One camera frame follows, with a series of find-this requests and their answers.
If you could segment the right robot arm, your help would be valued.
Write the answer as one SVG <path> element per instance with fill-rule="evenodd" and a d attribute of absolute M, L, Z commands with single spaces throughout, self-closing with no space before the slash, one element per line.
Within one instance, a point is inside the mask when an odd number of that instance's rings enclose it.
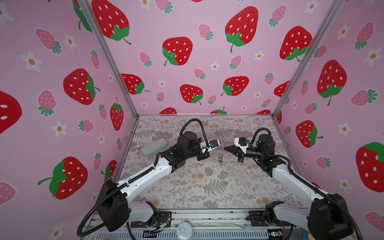
<path fill-rule="evenodd" d="M 224 148 L 236 156 L 238 162 L 253 159 L 266 174 L 290 189 L 305 204 L 305 208 L 294 208 L 283 201 L 275 201 L 266 205 L 265 221 L 270 225 L 290 223 L 308 231 L 315 240 L 342 240 L 351 235 L 363 239 L 345 199 L 339 194 L 327 193 L 297 174 L 287 157 L 275 153 L 275 145 L 271 131 L 260 128 L 252 140 L 236 138 L 232 146 Z"/>

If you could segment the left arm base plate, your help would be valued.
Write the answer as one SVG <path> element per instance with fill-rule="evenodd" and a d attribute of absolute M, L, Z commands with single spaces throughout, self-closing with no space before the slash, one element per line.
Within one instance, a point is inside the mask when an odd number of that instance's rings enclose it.
<path fill-rule="evenodd" d="M 131 228 L 159 228 L 170 227 L 172 220 L 172 212 L 160 211 L 155 212 L 154 215 L 147 222 L 132 222 L 130 223 Z"/>

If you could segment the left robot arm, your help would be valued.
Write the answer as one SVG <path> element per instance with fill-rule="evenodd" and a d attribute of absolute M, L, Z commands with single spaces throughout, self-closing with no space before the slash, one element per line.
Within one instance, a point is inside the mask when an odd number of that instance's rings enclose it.
<path fill-rule="evenodd" d="M 130 203 L 143 190 L 184 166 L 186 160 L 205 160 L 209 158 L 210 151 L 220 146 L 218 140 L 208 141 L 205 133 L 202 138 L 198 138 L 194 132 L 187 131 L 187 126 L 192 122 L 197 122 L 200 126 L 203 124 L 199 119 L 189 120 L 182 127 L 177 143 L 158 152 L 154 163 L 129 178 L 116 183 L 112 180 L 104 183 L 95 206 L 81 221 L 77 236 L 85 237 L 102 227 L 113 232 L 127 222 L 153 220 L 155 208 L 151 203 L 145 203 L 143 207 L 130 207 Z"/>

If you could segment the keyring with strap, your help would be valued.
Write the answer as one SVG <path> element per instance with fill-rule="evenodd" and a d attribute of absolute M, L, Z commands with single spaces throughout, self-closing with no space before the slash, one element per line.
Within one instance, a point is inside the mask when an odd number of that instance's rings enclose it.
<path fill-rule="evenodd" d="M 218 155 L 218 164 L 221 166 L 223 165 L 223 159 L 224 159 L 224 149 L 222 149 Z"/>

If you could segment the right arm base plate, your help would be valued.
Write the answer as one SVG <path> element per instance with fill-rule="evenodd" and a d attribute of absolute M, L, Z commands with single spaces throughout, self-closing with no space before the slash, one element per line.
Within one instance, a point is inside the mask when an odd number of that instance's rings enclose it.
<path fill-rule="evenodd" d="M 250 221 L 252 227 L 290 227 L 291 224 L 287 222 L 268 222 L 265 217 L 265 211 L 254 210 L 249 211 L 246 221 Z"/>

